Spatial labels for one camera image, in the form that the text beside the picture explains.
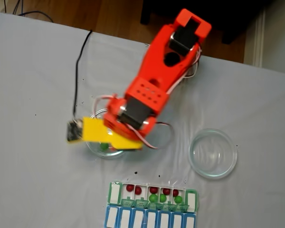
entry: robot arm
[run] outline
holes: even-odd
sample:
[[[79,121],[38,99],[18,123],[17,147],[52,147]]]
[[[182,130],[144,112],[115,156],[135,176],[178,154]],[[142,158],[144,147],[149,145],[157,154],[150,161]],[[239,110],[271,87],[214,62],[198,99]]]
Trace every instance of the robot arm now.
[[[68,141],[106,142],[116,149],[141,148],[141,140],[156,124],[170,93],[198,60],[200,44],[210,30],[209,23],[183,9],[175,22],[163,26],[150,44],[124,97],[105,97],[109,102],[103,120],[84,117],[70,122]]]

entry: white table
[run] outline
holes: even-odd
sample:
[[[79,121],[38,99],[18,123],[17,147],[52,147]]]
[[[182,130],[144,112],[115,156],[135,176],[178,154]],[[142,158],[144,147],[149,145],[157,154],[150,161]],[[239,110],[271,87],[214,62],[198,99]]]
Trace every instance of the white table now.
[[[100,228],[114,180],[196,189],[198,228],[285,228],[285,74],[202,57],[160,118],[173,124],[174,143],[103,160],[66,142],[86,34],[0,13],[0,228]],[[94,33],[79,67],[78,116],[89,115],[92,96],[122,95],[145,50]],[[237,145],[225,179],[206,180],[189,165],[190,141],[203,128]]]

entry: wooden floor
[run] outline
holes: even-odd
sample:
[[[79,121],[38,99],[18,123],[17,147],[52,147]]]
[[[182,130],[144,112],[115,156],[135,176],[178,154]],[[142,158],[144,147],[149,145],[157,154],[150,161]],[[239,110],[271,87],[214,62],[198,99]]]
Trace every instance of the wooden floor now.
[[[17,0],[6,0],[12,13]],[[161,26],[173,20],[152,14],[149,25],[140,24],[143,0],[24,0],[23,11],[40,10],[55,23],[104,33],[111,36],[150,43]],[[4,12],[4,0],[0,0]],[[40,14],[27,17],[48,20]],[[231,45],[221,43],[222,32],[213,30],[203,44],[203,54],[243,63],[245,34]]]

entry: green ball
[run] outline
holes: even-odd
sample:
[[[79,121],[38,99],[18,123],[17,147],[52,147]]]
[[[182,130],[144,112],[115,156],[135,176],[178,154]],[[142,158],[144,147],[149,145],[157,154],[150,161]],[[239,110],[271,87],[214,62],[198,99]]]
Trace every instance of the green ball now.
[[[109,149],[109,144],[108,143],[100,143],[100,149],[102,151],[106,151],[107,149]]]
[[[165,196],[165,194],[161,194],[160,195],[160,202],[164,203],[164,202],[166,202],[166,200],[167,200],[167,197]]]
[[[156,203],[156,202],[157,202],[157,195],[156,195],[156,194],[151,194],[151,195],[149,196],[149,201],[150,201],[151,203]]]
[[[176,203],[181,203],[181,202],[182,202],[182,197],[181,197],[181,196],[176,196],[176,197],[174,198],[174,202],[176,202]]]

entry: petri dish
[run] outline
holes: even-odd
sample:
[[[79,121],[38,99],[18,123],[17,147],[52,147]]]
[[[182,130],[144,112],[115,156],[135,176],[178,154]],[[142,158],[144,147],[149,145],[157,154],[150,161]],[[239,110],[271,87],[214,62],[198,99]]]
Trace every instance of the petri dish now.
[[[107,109],[101,109],[95,113],[96,117],[101,119],[103,114],[107,112]],[[98,143],[98,142],[86,142],[90,151],[102,158],[117,158],[124,155],[125,151],[120,151],[112,148],[112,146],[108,143]]]
[[[189,149],[189,161],[199,175],[220,179],[229,175],[237,163],[237,150],[232,140],[217,129],[197,133]]]

